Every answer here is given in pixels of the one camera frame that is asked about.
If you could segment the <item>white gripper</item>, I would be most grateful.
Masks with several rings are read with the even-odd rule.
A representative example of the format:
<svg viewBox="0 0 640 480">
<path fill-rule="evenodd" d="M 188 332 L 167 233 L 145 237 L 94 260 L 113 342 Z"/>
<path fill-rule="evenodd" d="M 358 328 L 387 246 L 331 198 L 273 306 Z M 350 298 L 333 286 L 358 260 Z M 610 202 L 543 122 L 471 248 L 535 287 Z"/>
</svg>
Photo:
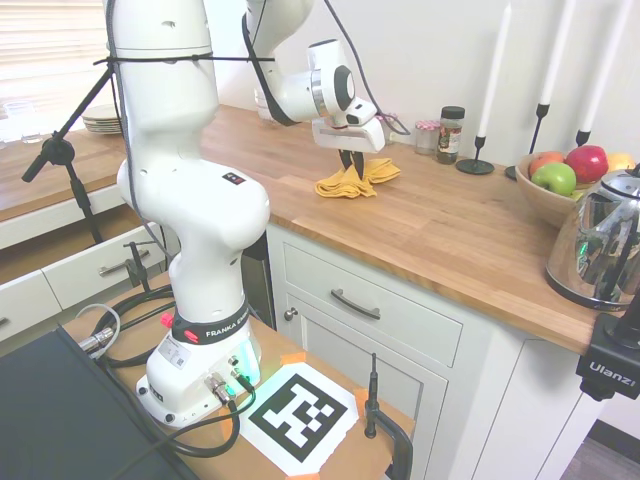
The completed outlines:
<svg viewBox="0 0 640 480">
<path fill-rule="evenodd" d="M 311 122 L 312 134 L 317 145 L 337 149 L 344 170 L 352 164 L 360 179 L 364 178 L 363 153 L 377 153 L 385 144 L 380 122 L 370 119 L 364 125 L 350 125 L 345 117 L 326 117 Z"/>
</svg>

